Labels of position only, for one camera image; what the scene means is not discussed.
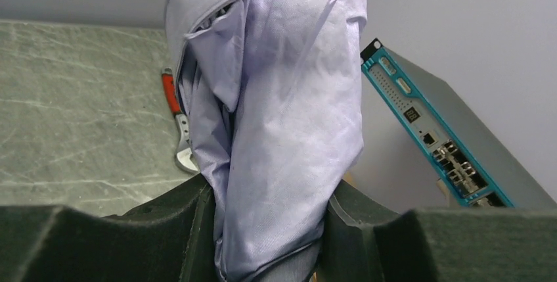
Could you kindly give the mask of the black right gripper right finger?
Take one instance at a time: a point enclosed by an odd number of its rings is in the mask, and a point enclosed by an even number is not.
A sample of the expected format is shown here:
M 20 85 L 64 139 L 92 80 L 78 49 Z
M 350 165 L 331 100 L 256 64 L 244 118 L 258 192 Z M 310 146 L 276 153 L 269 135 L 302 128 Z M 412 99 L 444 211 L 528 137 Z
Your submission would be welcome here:
M 342 181 L 327 206 L 321 281 L 555 281 L 556 211 L 397 214 Z

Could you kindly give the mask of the purple folding umbrella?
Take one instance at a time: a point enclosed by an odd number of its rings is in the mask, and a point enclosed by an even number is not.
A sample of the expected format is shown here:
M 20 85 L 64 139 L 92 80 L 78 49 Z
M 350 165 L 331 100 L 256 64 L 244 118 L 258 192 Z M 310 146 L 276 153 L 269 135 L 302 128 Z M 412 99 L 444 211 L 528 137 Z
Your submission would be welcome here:
M 367 0 L 166 0 L 164 20 L 218 279 L 307 281 L 363 148 Z

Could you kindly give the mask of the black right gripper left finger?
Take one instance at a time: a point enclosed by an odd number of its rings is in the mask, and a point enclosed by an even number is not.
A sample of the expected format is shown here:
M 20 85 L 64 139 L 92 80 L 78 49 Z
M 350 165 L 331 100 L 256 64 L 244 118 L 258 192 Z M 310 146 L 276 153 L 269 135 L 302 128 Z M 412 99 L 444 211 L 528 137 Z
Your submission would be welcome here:
M 1 207 L 2 281 L 215 281 L 212 188 L 202 176 L 125 214 Z

